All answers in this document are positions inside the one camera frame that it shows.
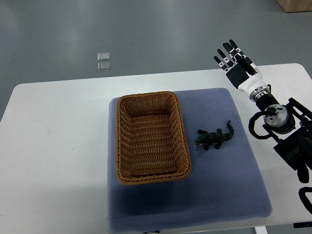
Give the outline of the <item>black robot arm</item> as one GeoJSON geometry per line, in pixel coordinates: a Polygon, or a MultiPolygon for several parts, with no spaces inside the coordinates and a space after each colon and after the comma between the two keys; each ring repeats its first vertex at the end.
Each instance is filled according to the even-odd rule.
{"type": "Polygon", "coordinates": [[[281,105],[272,95],[262,73],[233,40],[218,49],[214,60],[231,84],[256,104],[259,112],[249,120],[249,132],[257,139],[273,138],[274,150],[297,172],[300,182],[307,184],[312,169],[312,113],[294,98],[281,105]]]}

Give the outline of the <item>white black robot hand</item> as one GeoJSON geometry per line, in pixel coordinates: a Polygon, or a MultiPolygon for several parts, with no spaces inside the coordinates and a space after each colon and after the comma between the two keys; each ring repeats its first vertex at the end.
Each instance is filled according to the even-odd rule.
{"type": "Polygon", "coordinates": [[[223,43],[222,45],[231,57],[231,60],[221,49],[217,49],[217,52],[223,61],[217,56],[214,56],[214,60],[226,73],[231,84],[239,91],[244,92],[248,98],[260,98],[260,96],[268,94],[269,87],[263,82],[260,70],[252,67],[253,62],[249,57],[245,56],[237,44],[230,39],[229,43],[223,43]]]}

